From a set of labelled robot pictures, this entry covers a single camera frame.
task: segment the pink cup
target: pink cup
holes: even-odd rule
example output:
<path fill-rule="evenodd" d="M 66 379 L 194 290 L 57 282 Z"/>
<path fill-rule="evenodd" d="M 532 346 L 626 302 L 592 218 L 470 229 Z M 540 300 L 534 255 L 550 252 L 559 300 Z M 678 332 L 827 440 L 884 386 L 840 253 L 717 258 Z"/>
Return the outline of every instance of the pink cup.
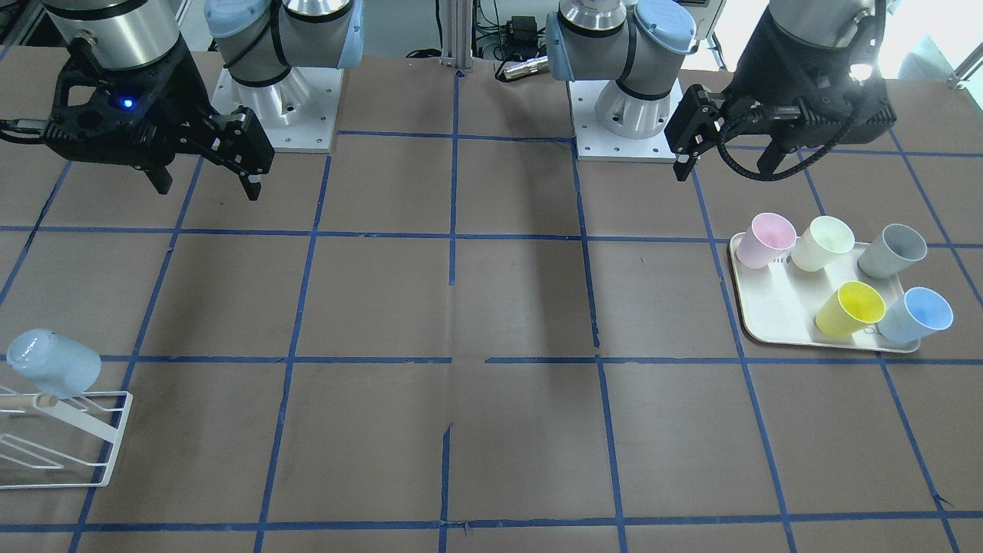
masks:
<path fill-rule="evenodd" d="M 762 269 L 795 245 L 795 226 L 778 214 L 758 214 L 737 245 L 737 260 L 750 269 Z"/>

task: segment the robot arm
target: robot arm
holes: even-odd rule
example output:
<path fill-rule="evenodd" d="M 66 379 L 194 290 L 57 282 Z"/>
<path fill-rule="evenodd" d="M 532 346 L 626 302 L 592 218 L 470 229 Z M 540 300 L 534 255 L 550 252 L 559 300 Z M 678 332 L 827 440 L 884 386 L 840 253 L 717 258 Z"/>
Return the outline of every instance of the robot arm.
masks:
<path fill-rule="evenodd" d="M 671 112 L 669 93 L 696 32 L 671 0 L 563 0 L 547 17 L 549 69 L 560 81 L 610 81 L 595 104 L 616 135 L 650 138 Z"/>
<path fill-rule="evenodd" d="M 755 180 L 791 176 L 838 144 L 866 144 L 897 117 L 888 100 L 877 54 L 884 39 L 886 0 L 772 0 L 721 93 L 691 87 L 665 128 L 685 180 L 697 157 L 716 147 L 735 172 Z M 758 170 L 727 152 L 740 135 L 772 141 Z M 820 148 L 791 169 L 775 173 L 785 156 Z"/>
<path fill-rule="evenodd" d="M 234 99 L 267 129 L 321 117 L 299 67 L 362 61 L 362 0 L 208 0 L 204 15 L 232 78 Z"/>
<path fill-rule="evenodd" d="M 160 194 L 175 154 L 199 154 L 239 175 L 250 200 L 260 193 L 273 148 L 255 114 L 239 108 L 220 115 L 210 102 L 191 52 L 164 2 L 156 0 L 43 0 L 68 42 L 71 58 L 58 75 L 47 121 L 4 121 L 2 130 L 39 135 L 62 157 L 131 165 Z M 70 105 L 72 88 L 94 89 Z"/>

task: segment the grid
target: grid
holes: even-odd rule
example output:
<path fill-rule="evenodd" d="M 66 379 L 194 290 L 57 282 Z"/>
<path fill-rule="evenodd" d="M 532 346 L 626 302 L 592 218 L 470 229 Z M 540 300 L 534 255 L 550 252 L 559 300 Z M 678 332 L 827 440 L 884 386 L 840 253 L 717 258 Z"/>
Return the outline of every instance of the grid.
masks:
<path fill-rule="evenodd" d="M 0 59 L 6 55 L 7 50 L 0 52 Z M 66 178 L 73 169 L 73 164 L 65 163 L 62 168 L 50 195 L 44 202 L 34 225 L 2 225 L 0 232 L 27 232 L 28 237 L 25 241 L 17 260 L 7 276 L 2 290 L 0 290 L 0 308 L 8 299 L 14 283 L 21 272 L 21 268 L 31 254 L 31 246 L 36 237 L 44 233 L 92 233 L 92 234 L 161 234 L 169 236 L 167 251 L 160 263 L 159 272 L 149 296 L 149 301 L 145 306 L 145 312 L 137 334 L 137 339 L 129 355 L 104 355 L 105 362 L 125 363 L 126 369 L 122 380 L 122 390 L 127 390 L 131 384 L 134 371 L 139 364 L 228 364 L 228 365 L 247 365 L 247 364 L 277 364 L 284 366 L 282 382 L 282 400 L 276 409 L 277 416 L 275 430 L 272 438 L 272 448 L 269 453 L 268 467 L 265 472 L 264 486 L 260 506 L 260 516 L 255 522 L 220 522 L 220 523 L 197 523 L 197 522 L 134 522 L 134 523 L 106 523 L 90 522 L 88 520 L 93 501 L 100 491 L 89 490 L 85 496 L 81 511 L 76 523 L 0 523 L 0 533 L 70 533 L 72 535 L 68 551 L 75 552 L 80 550 L 83 538 L 89 534 L 113 533 L 113 532 L 232 532 L 242 533 L 253 536 L 252 546 L 256 552 L 264 550 L 264 543 L 270 532 L 284 531 L 305 531 L 305 530 L 418 530 L 434 532 L 436 534 L 437 551 L 443 553 L 452 550 L 448 545 L 449 537 L 453 535 L 450 530 L 470 530 L 477 528 L 574 528 L 574 527 L 606 527 L 613 528 L 617 535 L 617 547 L 619 551 L 629 551 L 628 529 L 636 527 L 655 527 L 655 526 L 717 526 L 717 525 L 745 525 L 745 524 L 780 524 L 783 531 L 784 541 L 789 551 L 795 552 L 799 548 L 795 539 L 795 526 L 797 523 L 806 522 L 863 522 L 863 521 L 930 521 L 937 522 L 942 527 L 948 544 L 953 552 L 960 551 L 957 536 L 952 528 L 952 521 L 960 520 L 979 520 L 983 519 L 983 511 L 960 510 L 953 507 L 940 494 L 929 471 L 928 463 L 925 461 L 919 442 L 916 440 L 915 432 L 912 430 L 909 416 L 905 411 L 901 401 L 901 394 L 898 392 L 895 380 L 892 376 L 892 367 L 905 366 L 970 366 L 978 367 L 983 365 L 983 359 L 953 356 L 953 357 L 891 357 L 881 354 L 864 357 L 783 357 L 783 356 L 756 356 L 745 351 L 745 340 L 742 339 L 742 331 L 739 327 L 738 317 L 734 308 L 732 292 L 728 289 L 727 281 L 729 277 L 724 268 L 721 258 L 722 246 L 727 240 L 715 234 L 712 216 L 708 209 L 708 199 L 705 195 L 705 179 L 702 169 L 694 172 L 692 179 L 693 192 L 698 201 L 699 213 L 702 216 L 702 223 L 705 234 L 702 236 L 631 236 L 631 235 L 593 235 L 589 233 L 587 210 L 581 182 L 581 166 L 576 159 L 576 148 L 572 139 L 566 137 L 508 137 L 491 136 L 478 134 L 463 134 L 461 129 L 461 84 L 466 79 L 477 79 L 476 77 L 465 77 L 458 73 L 453 79 L 453 119 L 452 131 L 450 133 L 412 133 L 395 131 L 364 131 L 364 130 L 342 130 L 339 132 L 339 140 L 346 136 L 365 136 L 365 137 L 389 137 L 399 138 L 408 141 L 415 140 L 445 140 L 451 142 L 451 174 L 449 182 L 450 214 L 449 227 L 446 233 L 432 232 L 365 232 L 348 230 L 325 230 L 322 228 L 325 201 L 329 201 L 331 184 L 331 165 L 332 158 L 328 156 L 325 160 L 320 187 L 318 192 L 317 205 L 315 207 L 314 223 L 310 230 L 284 230 L 284 229 L 237 229 L 237 228 L 185 228 L 185 219 L 189 211 L 196 190 L 199 188 L 199 181 L 202 177 L 203 163 L 199 160 L 195 166 L 191 177 L 190 185 L 184 196 L 180 212 L 173 227 L 115 227 L 115 226 L 48 226 L 44 221 L 49 214 L 52 206 L 57 203 L 59 193 L 63 188 Z M 981 158 L 983 154 L 948 154 L 942 152 L 908 152 L 906 151 L 898 136 L 891 132 L 890 138 L 896 149 L 893 152 L 876 152 L 866 150 L 839 150 L 828 161 L 835 163 L 837 155 L 857 154 L 871 156 L 890 156 L 900 158 L 909 172 L 913 187 L 918 192 L 919 199 L 924 202 L 931 215 L 932 220 L 937 224 L 941 234 L 942 242 L 930 244 L 933 250 L 950 253 L 965 283 L 978 305 L 972 308 L 978 311 L 978 307 L 983 307 L 983 298 L 979 293 L 970 270 L 962 259 L 962 252 L 972 251 L 983 248 L 983 244 L 970 242 L 954 242 L 951 235 L 943 225 L 943 220 L 933 206 L 930 195 L 922 185 L 918 172 L 913 166 L 913 158 Z M 460 164 L 460 146 L 465 142 L 505 142 L 505 143 L 552 143 L 563 144 L 569 149 L 570 163 L 572 168 L 571 185 L 576 193 L 577 223 L 579 226 L 578 234 L 508 234 L 508 233 L 461 233 L 458 232 L 458 177 L 462 171 Z M 755 152 L 762 150 L 756 146 L 735 147 L 735 150 L 745 150 Z M 819 214 L 825 214 L 826 209 L 823 203 L 824 194 L 819 186 L 818 179 L 812 171 L 805 172 L 808 188 L 815 201 L 816 209 Z M 296 317 L 293 322 L 292 332 L 289 340 L 289 351 L 285 356 L 237 356 L 237 355 L 151 355 L 144 353 L 145 339 L 154 315 L 154 310 L 160 297 L 161 290 L 167 281 L 168 272 L 172 265 L 173 254 L 180 240 L 184 236 L 285 236 L 296 237 L 299 239 L 307 238 L 306 257 L 303 267 L 302 279 L 299 287 L 299 294 L 296 298 Z M 579 242 L 584 268 L 584 283 L 586 290 L 586 301 L 590 316 L 591 335 L 593 340 L 593 355 L 585 356 L 489 356 L 484 359 L 487 365 L 509 366 L 509 365 L 591 365 L 597 370 L 597 384 L 600 391 L 600 402 L 604 422 L 604 436 L 607 446 L 607 468 L 609 470 L 609 493 L 613 505 L 613 517 L 588 517 L 577 519 L 475 519 L 461 522 L 452 518 L 451 510 L 451 474 L 454 467 L 454 426 L 449 425 L 440 437 L 440 469 L 439 469 L 439 517 L 436 520 L 390 520 L 390 521 L 295 521 L 283 522 L 270 519 L 271 502 L 277 483 L 277 473 L 281 468 L 280 454 L 284 440 L 285 425 L 288 420 L 288 407 L 291 398 L 296 393 L 293 387 L 295 367 L 298 365 L 411 365 L 411 364 L 431 364 L 431 365 L 451 365 L 455 362 L 455 355 L 446 356 L 313 356 L 300 355 L 299 342 L 301 340 L 302 328 L 305 319 L 305 311 L 308 309 L 307 300 L 309 288 L 312 284 L 312 272 L 316 261 L 318 243 L 323 239 L 330 238 L 378 238 L 378 239 L 409 239 L 446 242 L 448 246 L 448 265 L 447 265 L 447 284 L 458 286 L 460 284 L 458 265 L 458 246 L 462 242 L 484 242 L 484 241 L 508 241 L 508 242 Z M 592 265 L 592 245 L 604 243 L 654 243 L 654 244 L 693 244 L 706 245 L 710 248 L 713 267 L 719 278 L 720 300 L 723 301 L 727 317 L 727 328 L 732 338 L 733 347 L 736 351 L 735 356 L 617 356 L 607 354 L 602 349 L 603 325 L 600 322 L 598 298 L 596 297 L 596 273 L 598 269 L 597 261 Z M 727 515 L 706 513 L 700 516 L 668 516 L 668 517 L 630 517 L 625 514 L 625 507 L 622 499 L 622 478 L 619 471 L 618 451 L 615 437 L 618 435 L 618 428 L 612 415 L 612 397 L 608 387 L 608 371 L 622 365 L 682 365 L 682 366 L 701 366 L 701 365 L 729 365 L 738 367 L 746 387 L 746 395 L 753 411 L 755 424 L 759 433 L 761 447 L 768 466 L 768 474 L 774 488 L 774 496 L 778 506 L 776 512 L 758 515 Z M 766 420 L 765 409 L 762 407 L 760 393 L 757 388 L 755 375 L 752 367 L 762 365 L 850 365 L 850 366 L 870 366 L 879 370 L 883 376 L 884 385 L 890 395 L 891 402 L 896 409 L 896 416 L 904 430 L 911 452 L 913 453 L 918 469 L 924 480 L 929 495 L 932 498 L 935 509 L 921 511 L 859 511 L 859 512 L 822 512 L 822 513 L 797 513 L 790 509 L 786 500 L 785 492 L 782 487 L 779 462 L 773 448 L 773 440 L 770 438 L 770 425 Z"/>

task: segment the white light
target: white light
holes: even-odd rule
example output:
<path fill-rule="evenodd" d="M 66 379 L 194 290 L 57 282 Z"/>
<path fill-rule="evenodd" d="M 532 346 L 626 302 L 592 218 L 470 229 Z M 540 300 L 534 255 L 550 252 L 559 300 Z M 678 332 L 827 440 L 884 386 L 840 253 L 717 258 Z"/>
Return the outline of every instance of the white light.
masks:
<path fill-rule="evenodd" d="M 850 66 L 850 79 L 863 83 L 874 75 L 874 66 L 868 63 L 854 63 Z"/>

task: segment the brown table surface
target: brown table surface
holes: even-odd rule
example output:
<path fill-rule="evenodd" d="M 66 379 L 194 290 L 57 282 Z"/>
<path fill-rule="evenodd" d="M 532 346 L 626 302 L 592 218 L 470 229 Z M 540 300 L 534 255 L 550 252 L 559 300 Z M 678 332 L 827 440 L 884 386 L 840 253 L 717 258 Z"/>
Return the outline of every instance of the brown table surface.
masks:
<path fill-rule="evenodd" d="M 65 58 L 9 50 L 0 117 L 45 117 Z M 255 203 L 189 156 L 161 197 L 0 144 L 0 344 L 63 333 L 104 356 L 94 389 L 135 397 L 109 486 L 0 492 L 0 550 L 983 551 L 966 94 L 890 82 L 873 144 L 778 183 L 711 153 L 680 183 L 576 161 L 564 84 L 476 64 L 367 58 L 333 154 L 279 154 Z M 725 241 L 763 211 L 915 227 L 901 281 L 954 326 L 910 355 L 754 341 Z"/>

